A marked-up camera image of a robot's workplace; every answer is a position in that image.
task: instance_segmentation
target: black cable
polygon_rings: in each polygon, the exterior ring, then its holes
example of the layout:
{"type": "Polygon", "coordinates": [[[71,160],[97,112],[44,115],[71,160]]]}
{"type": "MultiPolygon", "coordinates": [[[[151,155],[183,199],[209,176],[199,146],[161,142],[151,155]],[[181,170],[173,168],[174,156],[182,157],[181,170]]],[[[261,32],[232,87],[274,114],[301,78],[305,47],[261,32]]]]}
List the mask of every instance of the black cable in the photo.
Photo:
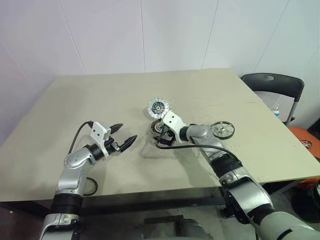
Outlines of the black cable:
{"type": "MultiPolygon", "coordinates": [[[[86,124],[88,124],[89,127],[92,128],[94,122],[93,122],[93,121],[85,121],[84,123],[82,123],[82,125],[79,127],[78,131],[76,131],[76,134],[75,134],[75,136],[74,136],[74,138],[73,138],[73,141],[72,141],[72,143],[71,143],[71,146],[70,146],[70,149],[69,149],[68,154],[70,154],[70,153],[72,152],[72,149],[74,148],[74,145],[75,145],[75,142],[76,142],[76,140],[77,140],[77,137],[78,137],[81,129],[82,129],[86,124]]],[[[95,193],[98,191],[98,183],[97,183],[97,181],[94,180],[92,177],[87,177],[86,179],[87,179],[87,180],[91,180],[91,181],[93,182],[94,186],[95,186],[93,192],[84,193],[84,194],[83,194],[83,196],[89,197],[89,196],[92,196],[93,194],[95,194],[95,193]]]]}
{"type": "Polygon", "coordinates": [[[95,186],[93,192],[90,192],[90,193],[84,193],[83,196],[85,197],[89,197],[89,196],[92,196],[93,194],[95,194],[97,191],[98,191],[98,183],[96,180],[94,180],[92,177],[87,177],[86,179],[88,180],[91,180],[95,186]]]}
{"type": "Polygon", "coordinates": [[[223,147],[219,147],[219,146],[211,146],[211,145],[182,145],[182,146],[159,146],[158,144],[156,144],[156,147],[159,149],[189,149],[189,148],[208,148],[208,149],[218,149],[220,151],[223,151],[227,154],[229,154],[230,156],[232,156],[234,159],[239,160],[239,158],[237,158],[236,155],[234,155],[231,151],[223,148],[223,147]]]}
{"type": "Polygon", "coordinates": [[[75,136],[74,136],[74,138],[73,138],[73,141],[72,141],[72,143],[71,143],[71,147],[70,147],[70,149],[69,149],[68,154],[70,154],[70,153],[72,152],[72,149],[74,148],[76,139],[77,139],[77,137],[78,137],[81,129],[82,129],[86,124],[88,124],[88,125],[92,128],[93,123],[94,123],[93,121],[85,121],[84,123],[82,123],[82,125],[79,127],[78,131],[76,131],[76,134],[75,134],[75,136]]]}

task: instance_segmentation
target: chair backrest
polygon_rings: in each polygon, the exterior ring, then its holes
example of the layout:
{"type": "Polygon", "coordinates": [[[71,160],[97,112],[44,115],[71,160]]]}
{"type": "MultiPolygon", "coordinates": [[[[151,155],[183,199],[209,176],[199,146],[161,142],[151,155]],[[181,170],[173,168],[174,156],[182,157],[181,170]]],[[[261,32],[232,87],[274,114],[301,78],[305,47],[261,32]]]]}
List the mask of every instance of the chair backrest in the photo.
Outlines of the chair backrest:
{"type": "Polygon", "coordinates": [[[275,73],[251,73],[241,77],[252,91],[263,91],[286,95],[299,102],[304,82],[293,76],[275,73]]]}

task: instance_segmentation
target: orange object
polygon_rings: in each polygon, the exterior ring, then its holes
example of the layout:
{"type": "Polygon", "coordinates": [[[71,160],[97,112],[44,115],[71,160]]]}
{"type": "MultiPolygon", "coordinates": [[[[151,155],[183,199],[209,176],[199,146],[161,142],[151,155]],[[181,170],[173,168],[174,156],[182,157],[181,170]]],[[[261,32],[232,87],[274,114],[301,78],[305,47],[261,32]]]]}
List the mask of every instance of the orange object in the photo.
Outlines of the orange object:
{"type": "MultiPolygon", "coordinates": [[[[310,134],[306,129],[298,126],[290,126],[289,130],[296,136],[297,139],[309,150],[309,152],[320,159],[320,140],[310,134]]],[[[311,177],[303,180],[296,185],[297,188],[309,188],[320,180],[319,177],[311,177]]]]}

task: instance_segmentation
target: water bottle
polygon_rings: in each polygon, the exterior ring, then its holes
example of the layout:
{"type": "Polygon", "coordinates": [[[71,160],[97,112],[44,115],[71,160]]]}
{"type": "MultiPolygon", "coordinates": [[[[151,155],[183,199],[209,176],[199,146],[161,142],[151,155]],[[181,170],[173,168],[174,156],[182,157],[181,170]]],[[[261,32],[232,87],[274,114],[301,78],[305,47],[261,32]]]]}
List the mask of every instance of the water bottle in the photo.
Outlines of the water bottle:
{"type": "Polygon", "coordinates": [[[271,109],[271,112],[274,113],[274,115],[276,115],[277,117],[279,116],[280,112],[279,112],[279,107],[274,107],[271,109]]]}

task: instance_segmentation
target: beige tabletop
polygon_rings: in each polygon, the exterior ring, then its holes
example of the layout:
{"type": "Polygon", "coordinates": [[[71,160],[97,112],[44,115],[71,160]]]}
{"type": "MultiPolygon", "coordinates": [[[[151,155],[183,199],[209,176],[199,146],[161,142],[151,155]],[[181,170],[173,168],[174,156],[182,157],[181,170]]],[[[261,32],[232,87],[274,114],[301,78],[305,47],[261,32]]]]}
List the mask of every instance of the beige tabletop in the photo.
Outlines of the beige tabletop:
{"type": "MultiPolygon", "coordinates": [[[[61,76],[0,148],[0,201],[51,199],[74,135],[88,120],[123,123],[114,134],[119,143],[138,135],[90,171],[95,195],[219,186],[198,149],[154,146],[147,113],[153,97],[165,98],[186,124],[233,123],[224,143],[260,183],[320,175],[320,164],[231,69],[61,76]]],[[[75,148],[91,143],[89,133],[83,128],[75,148]]]]}

